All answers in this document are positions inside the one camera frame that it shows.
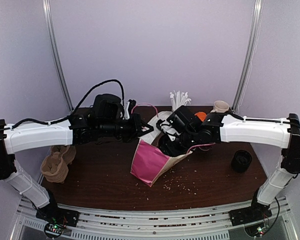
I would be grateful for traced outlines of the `stack of black cup lids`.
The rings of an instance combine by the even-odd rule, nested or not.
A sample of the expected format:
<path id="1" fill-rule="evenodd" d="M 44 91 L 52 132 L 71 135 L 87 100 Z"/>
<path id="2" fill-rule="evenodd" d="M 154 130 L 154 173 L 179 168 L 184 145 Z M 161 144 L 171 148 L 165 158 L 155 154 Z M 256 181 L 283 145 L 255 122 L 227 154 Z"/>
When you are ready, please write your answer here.
<path id="1" fill-rule="evenodd" d="M 248 151 L 238 150 L 231 160 L 231 168 L 237 173 L 244 173 L 248 170 L 251 162 L 252 156 Z"/>

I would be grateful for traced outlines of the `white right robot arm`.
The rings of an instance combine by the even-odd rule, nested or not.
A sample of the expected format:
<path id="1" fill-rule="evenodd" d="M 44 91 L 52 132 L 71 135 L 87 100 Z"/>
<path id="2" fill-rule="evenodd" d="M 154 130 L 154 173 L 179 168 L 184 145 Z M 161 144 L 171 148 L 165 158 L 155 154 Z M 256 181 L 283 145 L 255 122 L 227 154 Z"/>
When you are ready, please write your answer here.
<path id="1" fill-rule="evenodd" d="M 246 210 L 249 220 L 258 220 L 266 207 L 300 174 L 300 118 L 295 113 L 282 118 L 239 116 L 228 110 L 208 113 L 204 120 L 181 106 L 167 117 L 175 133 L 166 133 L 159 149 L 176 157 L 199 146 L 220 143 L 249 143 L 267 173 L 256 192 L 256 202 Z"/>

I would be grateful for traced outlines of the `white pink paper bag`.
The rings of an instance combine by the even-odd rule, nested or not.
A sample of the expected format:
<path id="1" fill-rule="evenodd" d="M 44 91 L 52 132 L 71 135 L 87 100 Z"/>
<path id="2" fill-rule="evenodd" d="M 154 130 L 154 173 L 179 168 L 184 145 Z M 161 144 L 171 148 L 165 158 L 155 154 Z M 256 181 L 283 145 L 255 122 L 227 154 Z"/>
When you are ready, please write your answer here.
<path id="1" fill-rule="evenodd" d="M 149 187 L 151 187 L 163 173 L 191 155 L 195 148 L 212 146 L 211 143 L 197 144 L 188 148 L 185 154 L 178 156 L 164 154 L 158 148 L 159 144 L 156 143 L 161 134 L 160 130 L 156 127 L 156 123 L 159 120 L 165 121 L 171 114 L 172 112 L 167 110 L 156 112 L 155 116 L 148 122 L 149 125 L 154 127 L 154 130 L 139 138 L 132 159 L 130 173 Z"/>

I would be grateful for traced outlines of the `stack of brown paper cups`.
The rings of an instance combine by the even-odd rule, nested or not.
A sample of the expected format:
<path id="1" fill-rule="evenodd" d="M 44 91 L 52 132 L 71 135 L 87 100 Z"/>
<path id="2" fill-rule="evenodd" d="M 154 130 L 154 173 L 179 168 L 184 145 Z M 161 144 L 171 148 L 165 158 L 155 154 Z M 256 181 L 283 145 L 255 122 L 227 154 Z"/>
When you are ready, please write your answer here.
<path id="1" fill-rule="evenodd" d="M 198 148 L 199 148 L 201 151 L 203 151 L 203 152 L 207 152 L 207 151 L 209 151 L 212 147 L 213 147 L 213 145 L 210 144 L 210 145 L 201 145 L 201 146 L 199 146 Z"/>

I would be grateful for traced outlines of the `stack of pulp cup carriers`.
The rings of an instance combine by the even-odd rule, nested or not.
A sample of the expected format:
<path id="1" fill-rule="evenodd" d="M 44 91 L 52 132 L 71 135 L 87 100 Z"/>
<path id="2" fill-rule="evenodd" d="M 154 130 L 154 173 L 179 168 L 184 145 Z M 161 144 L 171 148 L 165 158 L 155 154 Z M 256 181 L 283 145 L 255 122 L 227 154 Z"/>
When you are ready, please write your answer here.
<path id="1" fill-rule="evenodd" d="M 72 145 L 53 145 L 49 155 L 43 160 L 40 171 L 49 183 L 63 184 L 76 156 L 76 147 Z"/>

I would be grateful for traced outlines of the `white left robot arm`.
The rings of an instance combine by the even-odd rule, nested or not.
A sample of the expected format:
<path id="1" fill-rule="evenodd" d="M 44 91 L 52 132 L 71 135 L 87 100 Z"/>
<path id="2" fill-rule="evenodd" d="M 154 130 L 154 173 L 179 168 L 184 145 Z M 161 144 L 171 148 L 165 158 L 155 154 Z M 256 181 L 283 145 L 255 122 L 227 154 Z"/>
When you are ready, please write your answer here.
<path id="1" fill-rule="evenodd" d="M 134 101 L 128 106 L 113 94 L 99 94 L 92 107 L 83 112 L 73 112 L 65 118 L 51 121 L 24 119 L 18 123 L 6 123 L 0 119 L 0 180 L 11 185 L 20 195 L 29 199 L 51 222 L 62 218 L 53 193 L 42 187 L 27 172 L 23 164 L 30 162 L 34 154 L 34 166 L 39 166 L 48 148 L 79 146 L 113 138 L 124 143 L 151 133 L 153 126 L 140 114 L 134 113 Z"/>

